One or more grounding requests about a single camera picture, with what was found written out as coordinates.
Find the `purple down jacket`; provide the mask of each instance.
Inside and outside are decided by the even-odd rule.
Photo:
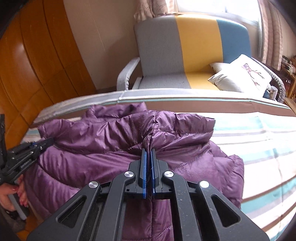
[[[25,174],[29,201],[49,217],[90,181],[105,183],[156,149],[157,158],[187,181],[209,181],[240,207],[244,164],[210,141],[215,120],[196,114],[147,110],[144,103],[93,106],[80,121],[52,120],[38,130],[54,146]],[[128,201],[123,240],[172,241],[168,200]]]

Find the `chair armrest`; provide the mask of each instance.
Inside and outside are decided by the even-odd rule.
[[[120,72],[117,78],[117,91],[128,90],[129,79],[139,62],[140,57],[133,58]]]
[[[139,86],[141,84],[141,81],[142,81],[142,77],[138,77],[136,79],[136,82],[133,84],[133,87],[131,88],[132,90],[137,90],[139,89]]]
[[[285,96],[286,96],[286,89],[285,89],[283,81],[275,73],[273,73],[269,68],[267,68],[264,64],[262,64],[261,62],[259,62],[258,60],[254,59],[254,58],[252,58],[252,59],[254,61],[256,61],[258,64],[260,64],[266,70],[266,72],[268,72],[270,74],[270,76],[277,82],[277,84],[279,85],[279,98],[278,98],[277,102],[283,103],[285,100]]]

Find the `wall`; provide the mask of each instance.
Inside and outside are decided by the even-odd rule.
[[[283,55],[291,58],[296,55],[296,36],[281,14],[280,22],[283,36]]]
[[[116,86],[125,65],[138,56],[133,31],[136,0],[64,0],[82,59],[97,89]],[[134,82],[141,76],[137,72]]]

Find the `gray armchair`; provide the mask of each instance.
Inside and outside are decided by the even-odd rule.
[[[133,89],[218,88],[208,79],[214,74],[209,64],[231,63],[241,54],[251,57],[247,29],[236,22],[204,15],[163,16],[135,26],[140,57],[132,59],[117,79],[117,91],[128,90],[129,79],[141,60],[143,76]],[[278,83],[278,102],[285,97],[284,84],[258,62]]]

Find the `jacket seam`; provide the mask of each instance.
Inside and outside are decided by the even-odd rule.
[[[48,217],[50,216],[50,215],[52,215],[52,213],[50,213],[50,211],[48,210],[48,208],[46,208],[44,205],[43,205],[43,203],[39,200],[39,198],[37,197],[37,194],[36,194],[36,192],[35,192],[35,190],[31,187],[31,185],[29,185],[30,186],[30,190],[31,190],[31,192],[33,193],[33,195],[34,195],[34,197],[35,197],[35,199],[38,201],[38,203],[42,206],[42,208],[49,214],[48,215]]]
[[[68,185],[68,184],[66,184],[66,183],[64,183],[64,182],[62,182],[61,180],[59,180],[59,179],[56,179],[55,177],[53,177],[52,175],[50,175],[48,172],[47,172],[47,170],[41,165],[41,163],[39,163],[39,162],[37,162],[37,165],[49,176],[49,177],[51,177],[52,179],[54,179],[54,180],[56,180],[57,182],[59,182],[59,183],[61,183],[61,184],[63,184],[63,185],[65,185],[65,186],[67,186],[67,187],[70,187],[70,188],[75,188],[75,189],[79,189],[79,190],[81,190],[82,188],[77,188],[77,187],[73,187],[73,186],[70,186],[70,185]]]
[[[171,228],[172,225],[168,226],[167,228],[165,228],[159,235],[157,235],[156,237],[152,238],[144,238],[144,239],[123,239],[124,241],[141,241],[141,240],[153,240],[153,239],[157,239],[159,238],[166,230],[168,230],[169,228]]]
[[[178,168],[183,167],[183,166],[189,164],[190,162],[193,162],[194,160],[196,160],[197,158],[199,158],[200,156],[202,156],[204,153],[206,153],[209,149],[210,149],[210,148],[207,148],[207,149],[204,150],[202,153],[200,153],[197,157],[195,157],[193,160],[191,160],[191,161],[189,161],[189,162],[187,162],[187,163],[184,163],[183,165],[181,165],[181,166],[179,166],[179,167],[177,167],[177,168],[175,168],[175,169],[172,169],[171,171],[175,171],[175,170],[177,170]]]
[[[163,131],[163,130],[159,130],[159,129],[153,129],[156,131],[161,131],[161,132],[167,132],[167,133],[172,133],[172,134],[178,134],[178,133],[189,133],[189,134],[204,134],[204,133],[209,133],[212,132],[213,130],[209,130],[209,131],[202,131],[202,132],[190,132],[190,131]]]
[[[141,144],[142,142],[139,142],[139,143],[137,143],[137,144],[135,144],[135,145],[133,145],[133,146],[131,146],[131,147],[129,147],[129,148],[126,148],[126,149],[122,149],[122,150],[118,150],[118,151],[124,151],[124,150],[128,150],[128,149],[130,149],[130,148],[132,148],[132,147],[134,147],[134,146],[136,146],[136,145],[138,145],[138,144]],[[118,151],[110,151],[110,152],[105,152],[105,153],[102,153],[103,155],[104,154],[109,154],[109,153],[113,153],[113,152],[118,152]],[[59,180],[59,179],[56,179],[56,178],[54,178],[53,176],[51,176],[48,172],[47,172],[47,170],[41,165],[41,163],[39,163],[39,162],[37,162],[37,164],[40,166],[40,168],[47,174],[47,175],[49,175],[51,178],[53,178],[53,179],[55,179],[56,181],[58,181],[58,182],[60,182],[61,184],[64,184],[64,185],[66,185],[66,186],[68,186],[68,187],[72,187],[72,186],[70,186],[70,185],[67,185],[67,184],[65,184],[65,183],[63,183],[61,180]]]
[[[141,144],[142,142],[143,142],[143,141],[141,141],[141,142],[138,142],[138,143],[136,143],[135,145],[133,145],[133,146],[130,146],[130,147],[128,147],[128,148],[125,148],[125,149],[121,149],[121,150],[117,150],[117,151],[108,151],[108,152],[105,152],[105,153],[100,153],[100,154],[104,155],[104,154],[114,153],[114,152],[118,152],[118,151],[124,151],[124,150],[128,150],[128,149],[130,149],[130,148],[132,148],[132,147],[134,147],[134,146],[136,146],[136,145],[139,145],[139,144]]]
[[[153,123],[153,126],[152,126],[152,133],[151,133],[151,136],[150,136],[150,138],[149,138],[149,145],[150,145],[150,143],[151,143],[151,139],[152,139],[152,135],[153,135],[153,131],[155,130],[155,125],[156,125],[156,111],[154,112],[154,123]],[[153,212],[152,212],[152,217],[151,217],[151,223],[150,223],[150,225],[151,225],[151,240],[152,240],[152,233],[153,233],[153,225],[152,225],[152,223],[153,223]]]
[[[235,169],[236,166],[237,166],[237,161],[236,161],[236,159],[235,159],[235,160],[234,160],[234,163],[233,163],[233,166],[232,166],[232,169],[231,169],[231,171],[230,171],[230,174],[229,174],[229,176],[228,176],[228,179],[227,179],[227,181],[226,181],[226,183],[225,183],[225,186],[221,189],[221,192],[222,192],[222,193],[223,193],[223,192],[225,191],[225,189],[228,187],[229,180],[230,180],[230,178],[232,177],[232,174],[233,174],[234,169]]]
[[[168,226],[166,229],[164,229],[158,236],[152,238],[152,239],[157,239],[159,238],[166,230],[168,230],[170,227],[172,227],[172,225]]]

